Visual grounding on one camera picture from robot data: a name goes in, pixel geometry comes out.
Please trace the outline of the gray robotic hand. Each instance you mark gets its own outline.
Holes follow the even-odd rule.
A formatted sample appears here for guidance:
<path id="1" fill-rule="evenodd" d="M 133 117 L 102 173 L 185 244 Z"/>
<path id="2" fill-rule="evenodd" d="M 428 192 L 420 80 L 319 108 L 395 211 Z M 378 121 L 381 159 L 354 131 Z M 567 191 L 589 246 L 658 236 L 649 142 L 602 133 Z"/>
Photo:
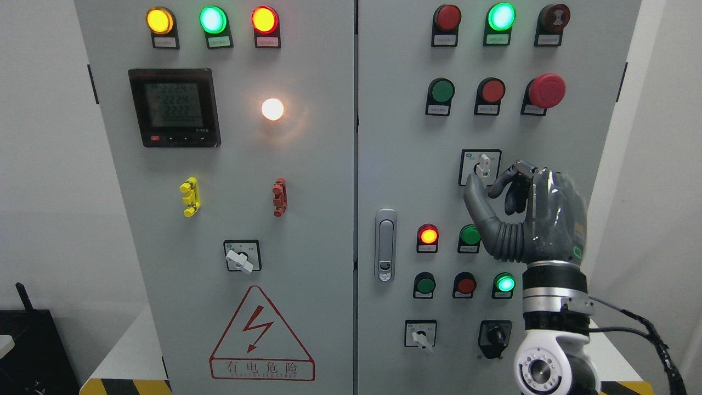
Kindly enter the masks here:
<path id="1" fill-rule="evenodd" d="M 463 199 L 485 250 L 502 262 L 580 265 L 587 208 L 565 173 L 518 160 L 485 188 L 474 173 Z"/>

